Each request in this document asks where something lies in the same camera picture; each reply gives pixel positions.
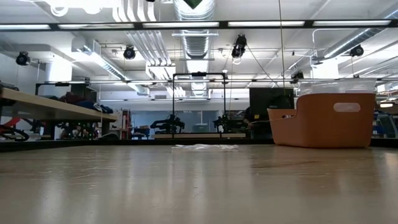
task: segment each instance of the computer monitor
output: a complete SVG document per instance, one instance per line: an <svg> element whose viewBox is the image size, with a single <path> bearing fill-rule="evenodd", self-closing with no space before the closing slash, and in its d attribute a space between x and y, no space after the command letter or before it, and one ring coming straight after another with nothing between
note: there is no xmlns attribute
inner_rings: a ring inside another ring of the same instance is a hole
<svg viewBox="0 0 398 224"><path fill-rule="evenodd" d="M294 109L292 88L250 88L251 114L266 114L267 109Z"/></svg>

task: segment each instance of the ceiling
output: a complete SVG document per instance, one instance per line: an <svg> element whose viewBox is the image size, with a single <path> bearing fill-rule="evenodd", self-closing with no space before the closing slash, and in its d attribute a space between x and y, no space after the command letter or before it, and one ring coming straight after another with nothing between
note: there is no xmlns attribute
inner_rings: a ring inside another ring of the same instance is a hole
<svg viewBox="0 0 398 224"><path fill-rule="evenodd" d="M281 1L282 19L381 19L382 13L388 9L398 9L396 0L283 0ZM174 5L155 4L155 12L160 21L174 21ZM277 0L216 0L216 20L265 20L280 19L279 2ZM45 2L29 0L0 0L0 23L38 23L38 22L114 22L111 9L103 9L95 15L87 14L82 9L71 9L63 17L51 14L49 5ZM163 30L162 37L178 72L186 72L181 38L172 37L179 30ZM283 71L293 65L301 56L309 54L313 47L310 29L280 30L214 30L217 37L212 37L212 57L209 72L220 72L227 69L229 78L250 79L267 78L265 70L271 78L280 78ZM320 30L315 34L315 48L327 49L341 42L356 30ZM248 47L243 61L239 65L232 64L230 54L238 34L245 34ZM103 47L102 54L114 64L124 70L129 78L142 80L145 75L146 61L138 55L134 60L125 60L123 51L131 44L124 32L0 32L2 45L17 44L46 44L56 49L58 56L68 58L75 66L74 77L91 77L92 80L110 79L111 76L97 64L79 60L71 52L72 39L77 35L84 35L97 40ZM350 77L352 73L365 68L377 68L387 63L391 66L367 74L368 77L398 77L398 45L395 43L398 29L386 29L377 36L362 43L365 54L360 58L339 58L339 73L341 77ZM374 54L373 52L390 45L388 48ZM300 64L306 77L310 77L309 63ZM234 88L246 88L249 83L234 83ZM126 91L126 86L112 86L107 90Z"/></svg>

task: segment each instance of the handle cutout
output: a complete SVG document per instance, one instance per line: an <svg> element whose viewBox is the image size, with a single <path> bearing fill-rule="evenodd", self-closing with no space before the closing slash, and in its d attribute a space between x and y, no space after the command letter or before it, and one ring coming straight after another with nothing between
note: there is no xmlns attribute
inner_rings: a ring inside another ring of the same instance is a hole
<svg viewBox="0 0 398 224"><path fill-rule="evenodd" d="M355 113L361 111L361 106L358 103L335 103L333 109L340 113Z"/></svg>

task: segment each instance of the orange plastic bin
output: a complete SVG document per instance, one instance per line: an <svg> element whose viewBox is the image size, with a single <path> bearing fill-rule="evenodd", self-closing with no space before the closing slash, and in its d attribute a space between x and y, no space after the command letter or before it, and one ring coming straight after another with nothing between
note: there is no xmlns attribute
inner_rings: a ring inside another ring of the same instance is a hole
<svg viewBox="0 0 398 224"><path fill-rule="evenodd" d="M311 94L298 98L297 110L268 109L274 142L312 148L368 147L375 97L373 93Z"/></svg>

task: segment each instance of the wooden table surface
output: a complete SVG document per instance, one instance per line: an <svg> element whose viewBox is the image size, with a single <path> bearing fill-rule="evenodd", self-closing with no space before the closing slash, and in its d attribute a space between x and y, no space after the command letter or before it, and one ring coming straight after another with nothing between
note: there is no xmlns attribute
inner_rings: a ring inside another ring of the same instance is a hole
<svg viewBox="0 0 398 224"><path fill-rule="evenodd" d="M396 224L398 150L10 152L0 154L0 189L2 223Z"/></svg>
<svg viewBox="0 0 398 224"><path fill-rule="evenodd" d="M47 120L117 120L117 117L111 114L104 114L81 106L75 106L7 88L4 88L3 91L3 98L15 100L17 102L13 106L4 106L2 109L3 116Z"/></svg>

